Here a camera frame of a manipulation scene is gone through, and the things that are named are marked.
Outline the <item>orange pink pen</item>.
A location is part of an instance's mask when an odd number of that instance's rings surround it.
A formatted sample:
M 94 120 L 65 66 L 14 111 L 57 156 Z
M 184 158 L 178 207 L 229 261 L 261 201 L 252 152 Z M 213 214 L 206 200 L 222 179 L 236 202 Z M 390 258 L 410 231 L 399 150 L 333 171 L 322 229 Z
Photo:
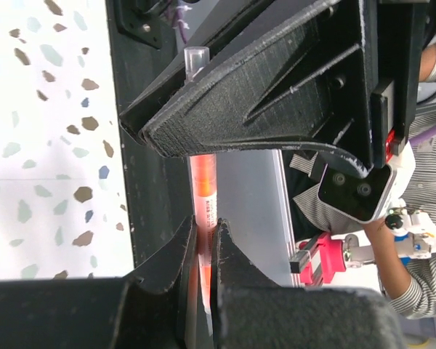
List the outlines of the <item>orange pink pen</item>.
M 213 332 L 211 318 L 211 248 L 217 226 L 217 169 L 214 154 L 190 157 L 193 207 L 198 236 L 198 261 L 201 295 L 207 327 Z

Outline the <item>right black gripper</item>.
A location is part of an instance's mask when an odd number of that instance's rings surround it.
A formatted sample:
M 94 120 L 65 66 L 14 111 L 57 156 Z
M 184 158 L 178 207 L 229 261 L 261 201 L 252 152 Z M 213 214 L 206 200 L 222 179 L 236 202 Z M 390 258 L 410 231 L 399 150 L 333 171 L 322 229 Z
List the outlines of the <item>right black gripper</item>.
M 415 119 L 421 53 L 436 34 L 436 1 L 378 1 L 379 83 L 371 95 L 375 167 L 408 142 Z

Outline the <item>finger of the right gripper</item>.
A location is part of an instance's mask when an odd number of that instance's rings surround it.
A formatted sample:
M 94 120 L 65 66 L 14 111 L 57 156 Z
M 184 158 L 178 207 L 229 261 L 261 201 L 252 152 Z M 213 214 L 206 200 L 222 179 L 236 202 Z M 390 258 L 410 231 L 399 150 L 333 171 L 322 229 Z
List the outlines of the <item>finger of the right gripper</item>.
M 335 169 L 373 166 L 372 1 L 219 1 L 176 61 L 120 116 L 165 156 L 312 151 Z

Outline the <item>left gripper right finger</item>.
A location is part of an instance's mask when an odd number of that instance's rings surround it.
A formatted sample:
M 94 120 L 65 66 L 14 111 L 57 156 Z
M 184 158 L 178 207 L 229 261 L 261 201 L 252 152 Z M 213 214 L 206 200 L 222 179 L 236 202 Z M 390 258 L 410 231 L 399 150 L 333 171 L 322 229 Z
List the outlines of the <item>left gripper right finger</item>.
M 219 220 L 212 247 L 216 348 L 406 348 L 387 301 L 370 289 L 282 287 L 235 244 Z

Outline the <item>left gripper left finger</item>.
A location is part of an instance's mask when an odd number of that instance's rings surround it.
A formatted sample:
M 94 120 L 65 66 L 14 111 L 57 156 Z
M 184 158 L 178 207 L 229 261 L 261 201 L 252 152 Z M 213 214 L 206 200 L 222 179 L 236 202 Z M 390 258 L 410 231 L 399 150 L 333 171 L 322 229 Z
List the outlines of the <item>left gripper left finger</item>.
M 0 348 L 194 348 L 197 228 L 116 278 L 0 281 Z

